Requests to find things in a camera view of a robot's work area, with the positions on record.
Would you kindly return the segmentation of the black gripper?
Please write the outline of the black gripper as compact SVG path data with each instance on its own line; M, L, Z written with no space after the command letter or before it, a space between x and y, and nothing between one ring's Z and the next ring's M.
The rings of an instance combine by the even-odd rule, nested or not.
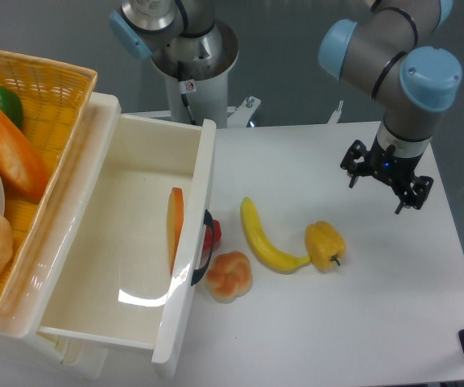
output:
M421 156L411 158L395 155L396 147L383 148L375 141L369 151L366 145L355 140L344 155L340 168L350 178L352 189L360 177L372 176L376 180L393 188L399 199L395 214L402 209L420 210L429 197L434 179L427 176L415 176L415 168Z

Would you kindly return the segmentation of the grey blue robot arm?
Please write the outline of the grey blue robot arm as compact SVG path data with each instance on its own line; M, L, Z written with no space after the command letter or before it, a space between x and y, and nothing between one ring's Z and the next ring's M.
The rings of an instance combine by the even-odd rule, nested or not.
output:
M319 65L385 107L370 147L355 141L341 167L352 181L371 176L389 186L400 208L420 209L433 179L416 167L462 82L450 52L426 47L450 1L374 1L371 20L337 21L318 50ZM109 17L120 44L164 76L171 116L199 125L228 124L228 73L238 57L233 31L211 1L124 1Z

